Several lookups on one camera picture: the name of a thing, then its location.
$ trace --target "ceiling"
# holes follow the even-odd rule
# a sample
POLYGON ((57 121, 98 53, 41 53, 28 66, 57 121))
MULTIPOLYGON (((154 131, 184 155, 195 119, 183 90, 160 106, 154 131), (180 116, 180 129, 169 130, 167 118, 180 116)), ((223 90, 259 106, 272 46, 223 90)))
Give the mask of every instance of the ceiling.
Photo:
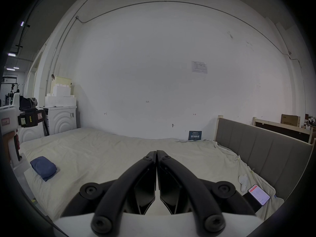
MULTIPOLYGON (((60 19, 76 0, 39 0, 35 10, 32 12, 26 27, 18 59, 8 57, 6 67, 19 67, 19 71, 29 70, 32 61, 39 49, 48 39, 60 19)), ((270 18, 275 24, 280 22, 285 29, 294 25, 294 20, 281 0, 241 0, 263 17, 270 18)), ((17 34, 12 51, 17 50, 22 28, 17 34)))

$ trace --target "white foam block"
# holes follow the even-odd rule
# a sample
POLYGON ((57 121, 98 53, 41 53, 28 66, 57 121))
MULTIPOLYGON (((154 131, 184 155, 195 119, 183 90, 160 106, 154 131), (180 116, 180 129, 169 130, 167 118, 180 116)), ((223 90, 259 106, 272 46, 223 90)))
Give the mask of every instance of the white foam block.
POLYGON ((45 107, 63 107, 63 106, 76 106, 76 97, 56 97, 56 96, 46 96, 45 97, 45 107))
POLYGON ((53 87, 53 96, 55 97, 70 97, 70 87, 67 87, 67 85, 55 85, 53 87))

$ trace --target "blue folded cloth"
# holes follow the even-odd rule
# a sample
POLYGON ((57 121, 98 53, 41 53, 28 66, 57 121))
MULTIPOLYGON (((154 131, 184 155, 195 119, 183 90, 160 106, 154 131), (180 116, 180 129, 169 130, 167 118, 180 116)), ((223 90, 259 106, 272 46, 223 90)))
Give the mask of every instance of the blue folded cloth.
POLYGON ((56 165, 44 156, 35 158, 30 164, 45 182, 52 178, 57 171, 56 165))

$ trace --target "white controller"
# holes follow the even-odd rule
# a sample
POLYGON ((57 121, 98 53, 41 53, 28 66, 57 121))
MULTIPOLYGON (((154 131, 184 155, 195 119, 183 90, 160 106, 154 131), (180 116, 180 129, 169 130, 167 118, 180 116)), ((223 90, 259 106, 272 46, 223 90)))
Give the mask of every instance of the white controller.
POLYGON ((241 184, 241 189, 240 191, 241 192, 244 192, 247 188, 247 185, 248 185, 248 182, 249 182, 249 179, 248 179, 248 176, 247 174, 244 174, 244 175, 240 175, 238 177, 238 182, 241 184))

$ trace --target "sticker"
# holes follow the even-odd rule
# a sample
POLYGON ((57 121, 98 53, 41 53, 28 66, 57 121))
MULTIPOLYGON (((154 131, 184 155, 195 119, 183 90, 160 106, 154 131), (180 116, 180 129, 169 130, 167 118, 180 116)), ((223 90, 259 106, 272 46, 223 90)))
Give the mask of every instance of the sticker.
POLYGON ((207 74, 207 64, 205 62, 191 61, 192 72, 207 74))
POLYGON ((2 125, 10 124, 10 118, 3 118, 3 119, 1 120, 1 124, 2 124, 2 125))
POLYGON ((189 131, 188 140, 200 140, 202 137, 202 131, 189 131))
POLYGON ((249 192, 261 205, 264 205, 270 199, 270 196, 256 184, 249 189, 249 192))

